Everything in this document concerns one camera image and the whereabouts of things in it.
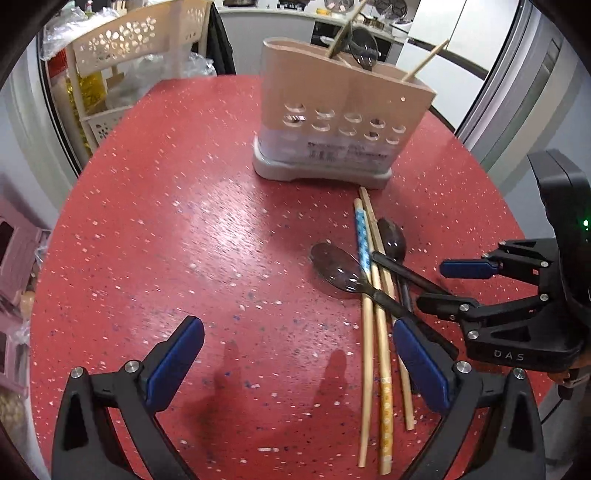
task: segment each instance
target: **packaging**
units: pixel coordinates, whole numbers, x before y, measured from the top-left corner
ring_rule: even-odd
[[[172,78],[170,53],[147,55],[135,63],[118,85],[109,90],[105,99],[109,110],[136,104],[160,80]],[[195,52],[187,53],[183,63],[181,78],[196,76],[216,76],[213,60],[206,59]]]

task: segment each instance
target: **spoon handle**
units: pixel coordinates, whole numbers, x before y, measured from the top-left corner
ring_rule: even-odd
[[[421,287],[424,291],[427,291],[429,293],[451,295],[447,290],[441,288],[439,285],[433,283],[431,280],[428,280],[422,275],[413,272],[410,268],[405,267],[404,265],[398,262],[395,262],[391,258],[386,257],[386,255],[381,254],[380,252],[373,252],[371,254],[371,258],[378,265],[381,265],[382,267],[390,270],[391,272],[396,273],[396,275],[399,275],[402,278],[406,278],[408,281],[411,281],[415,285]]]
[[[372,293],[372,298],[375,303],[380,305],[390,315],[394,315],[396,318],[407,318],[412,320],[415,325],[422,331],[423,335],[427,337],[430,342],[437,343],[446,351],[446,353],[452,357],[453,360],[457,359],[460,351],[457,346],[447,340],[441,333],[433,329],[431,326],[422,321],[414,313],[409,312],[406,308],[400,305],[391,296],[385,294],[382,290],[375,290]]]

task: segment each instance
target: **blue gripper pad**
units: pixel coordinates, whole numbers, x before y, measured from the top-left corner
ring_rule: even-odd
[[[205,340],[203,323],[197,317],[187,317],[168,340],[157,344],[150,356],[160,360],[154,365],[145,383],[146,407],[152,413],[168,408]]]
[[[499,265],[489,260],[444,260],[439,273],[445,278],[478,278],[487,280],[499,273]]]
[[[447,380],[405,322],[410,320],[398,319],[392,328],[396,353],[404,362],[427,407],[444,414],[451,405]]]

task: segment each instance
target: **speckled tabletop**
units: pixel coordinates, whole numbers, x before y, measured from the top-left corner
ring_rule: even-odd
[[[332,290],[307,259],[326,239],[355,253],[357,190],[259,178],[252,169],[259,95],[256,77],[160,83],[101,145],[72,191],[31,330],[33,413],[48,464],[70,370],[117,370],[194,314],[205,324],[205,345],[158,418],[202,480],[378,476],[376,446],[368,466],[356,467],[359,299]],[[430,113],[393,171],[388,187],[371,196],[378,217],[404,227],[408,266],[483,303],[532,294],[503,278],[439,276],[443,258],[478,257],[521,232],[487,175]],[[463,346],[457,326],[427,321]],[[535,372],[530,379],[541,399],[549,380]],[[439,417],[415,397],[416,429],[405,432],[399,388],[394,400],[391,476],[398,478]],[[466,464],[483,414],[452,478]],[[133,467],[149,478],[121,417],[115,421]]]

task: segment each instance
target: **dark plastic spoon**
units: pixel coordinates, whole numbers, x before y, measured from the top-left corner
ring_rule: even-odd
[[[436,283],[433,283],[402,264],[404,257],[406,257],[407,243],[404,233],[398,225],[385,218],[380,218],[380,220],[378,220],[378,230],[384,242],[384,251],[386,252],[386,255],[379,252],[373,252],[372,260],[374,262],[414,283],[429,293],[451,295],[451,293],[444,288],[441,288]]]
[[[407,251],[406,238],[402,229],[396,223],[385,218],[380,218],[378,220],[378,230],[384,242],[386,256],[402,264]],[[396,283],[400,292],[400,303],[404,308],[413,312],[413,300],[410,296],[408,282],[400,275],[396,275]]]
[[[316,271],[330,284],[349,293],[365,293],[390,315],[412,320],[429,341],[438,343],[453,359],[457,358],[459,351],[452,343],[392,297],[382,290],[374,288],[369,283],[357,259],[345,250],[322,242],[312,247],[310,259]]]
[[[394,262],[392,262],[392,263],[398,264],[398,262],[399,262],[400,267],[406,268],[405,266],[402,265],[402,261],[404,260],[404,257],[406,257],[406,252],[407,252],[406,238],[404,236],[402,229],[396,223],[391,222],[385,218],[380,218],[380,220],[378,220],[378,230],[379,230],[380,236],[382,237],[382,241],[384,243],[384,251],[386,252],[386,255],[389,257],[388,261],[392,262],[392,260],[394,260]],[[411,272],[413,275],[415,275],[418,279],[420,279],[421,280],[420,283],[423,283],[423,281],[424,281],[425,282],[424,285],[426,285],[427,287],[441,288],[438,285],[430,282],[426,278],[413,272],[412,270],[410,270],[410,269],[407,269],[407,270],[409,272]],[[400,300],[401,300],[402,306],[404,308],[406,308],[408,311],[410,311],[412,314],[414,314],[413,300],[410,296],[410,289],[408,288],[408,282],[407,282],[408,277],[405,277],[399,273],[396,273],[395,277],[396,277],[396,282],[398,284],[398,291],[400,292]],[[438,335],[437,339],[435,339],[435,337],[429,338],[429,335],[425,335],[425,336],[427,338],[429,338],[432,342],[439,343],[443,347],[443,349],[447,352],[447,354],[449,356],[451,356],[454,360],[457,359],[458,355],[460,354],[460,351],[458,350],[458,348],[454,344],[452,344],[451,342],[447,341],[447,339],[445,339],[442,335],[439,335],[439,334],[437,334],[437,335]],[[440,339],[443,339],[445,341],[445,343],[443,344],[440,341]]]
[[[349,293],[365,293],[384,310],[396,317],[409,314],[402,305],[382,290],[369,283],[357,259],[345,250],[322,242],[310,251],[310,259],[316,271],[339,290]]]
[[[349,51],[364,70],[371,70],[379,58],[378,44],[368,30],[358,27],[353,29],[349,41]]]

